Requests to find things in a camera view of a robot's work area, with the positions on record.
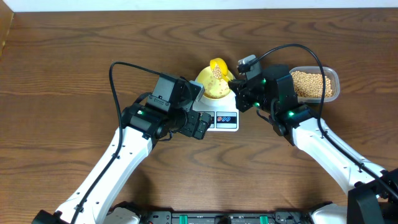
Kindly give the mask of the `yellow measuring scoop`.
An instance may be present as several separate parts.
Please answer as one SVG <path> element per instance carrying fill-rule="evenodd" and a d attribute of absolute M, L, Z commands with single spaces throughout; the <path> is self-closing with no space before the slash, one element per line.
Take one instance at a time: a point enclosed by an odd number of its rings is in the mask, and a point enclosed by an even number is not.
<path fill-rule="evenodd" d="M 229 82 L 228 67 L 226 62 L 221 58 L 210 60 L 210 68 L 213 76 L 218 80 Z"/>

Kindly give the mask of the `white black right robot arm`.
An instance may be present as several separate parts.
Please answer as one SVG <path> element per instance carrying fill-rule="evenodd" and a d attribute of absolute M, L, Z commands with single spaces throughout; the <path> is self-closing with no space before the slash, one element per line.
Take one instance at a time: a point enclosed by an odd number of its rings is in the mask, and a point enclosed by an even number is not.
<path fill-rule="evenodd" d="M 397 171 L 385 170 L 340 139 L 311 107 L 299 103 L 286 65 L 263 69 L 251 55 L 238 62 L 243 80 L 229 82 L 236 107 L 255 107 L 291 145 L 306 152 L 338 183 L 347 207 L 320 205 L 307 214 L 310 223 L 397 223 Z"/>

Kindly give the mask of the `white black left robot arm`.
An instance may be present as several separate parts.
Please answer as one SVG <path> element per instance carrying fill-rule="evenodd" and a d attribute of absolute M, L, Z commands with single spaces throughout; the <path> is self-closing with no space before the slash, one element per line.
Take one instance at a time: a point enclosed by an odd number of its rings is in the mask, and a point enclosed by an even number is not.
<path fill-rule="evenodd" d="M 201 83 L 161 75 L 153 92 L 123 110 L 109 147 L 75 193 L 55 213 L 41 210 L 33 222 L 139 223 L 137 212 L 112 204 L 159 141 L 171 140 L 173 133 L 204 138 L 211 116 L 192 108 L 204 91 Z"/>

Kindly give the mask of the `yellow plastic bowl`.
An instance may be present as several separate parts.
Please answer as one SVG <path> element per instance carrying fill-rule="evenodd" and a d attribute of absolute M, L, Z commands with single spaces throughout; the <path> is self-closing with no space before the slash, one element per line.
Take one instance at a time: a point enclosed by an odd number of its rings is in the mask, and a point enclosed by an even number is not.
<path fill-rule="evenodd" d="M 204 86 L 204 95 L 210 99 L 220 99 L 231 92 L 228 82 L 215 78 L 210 67 L 204 68 L 197 76 L 196 81 Z"/>

